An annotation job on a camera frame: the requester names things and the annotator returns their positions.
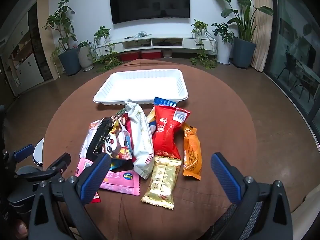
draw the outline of wall-mounted tv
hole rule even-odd
[[[151,18],[190,18],[190,0],[110,0],[113,24]]]

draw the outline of blue gripper pad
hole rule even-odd
[[[101,153],[90,167],[79,175],[77,193],[83,205],[92,201],[111,165],[109,154]]]
[[[221,153],[212,154],[211,169],[217,176],[229,201],[238,205],[245,192],[242,174],[237,168],[231,166]]]
[[[19,163],[19,162],[23,161],[25,158],[32,155],[34,151],[35,151],[35,147],[32,144],[29,144],[14,153],[14,160],[17,163]]]
[[[173,106],[173,107],[177,106],[176,102],[173,102],[173,101],[170,101],[170,100],[167,100],[167,99],[163,99],[163,98],[158,98],[158,97],[155,97],[155,99],[153,100],[153,104],[155,106],[157,106],[157,105]]]

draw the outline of white snack bag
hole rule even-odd
[[[84,140],[84,142],[82,144],[82,147],[81,147],[81,151],[80,151],[80,154],[79,154],[80,157],[84,157],[84,158],[86,157],[87,149],[88,149],[88,147],[89,147],[94,135],[96,134],[97,129],[98,129],[99,125],[101,124],[101,122],[102,122],[102,120],[97,120],[97,121],[92,122],[90,124],[89,130],[87,132],[87,136],[86,136],[86,138],[85,138],[85,140]]]
[[[141,106],[125,101],[124,109],[131,121],[133,156],[136,158],[133,170],[147,179],[155,161],[150,127]]]

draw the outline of round table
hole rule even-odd
[[[74,175],[89,124],[124,107],[93,102],[93,96],[112,73],[163,68],[180,69],[183,73],[189,97],[178,106],[191,111],[187,123],[197,128],[203,159],[201,180],[184,177],[180,169],[173,191],[173,210],[140,202],[150,178],[140,178],[140,196],[99,190],[101,203],[88,204],[86,210],[109,240],[199,238],[230,205],[211,170],[211,155],[221,152],[244,176],[250,175],[255,165],[254,125],[245,104],[229,86],[194,67],[140,59],[88,81],[62,103],[45,134],[44,169],[68,152],[72,161],[63,176]],[[143,105],[146,114],[151,108],[152,105]],[[183,155],[182,132],[176,133],[175,141]]]

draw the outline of orange snack package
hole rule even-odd
[[[197,137],[197,128],[183,123],[184,133],[184,160],[183,176],[192,176],[201,179],[202,166],[200,141]]]

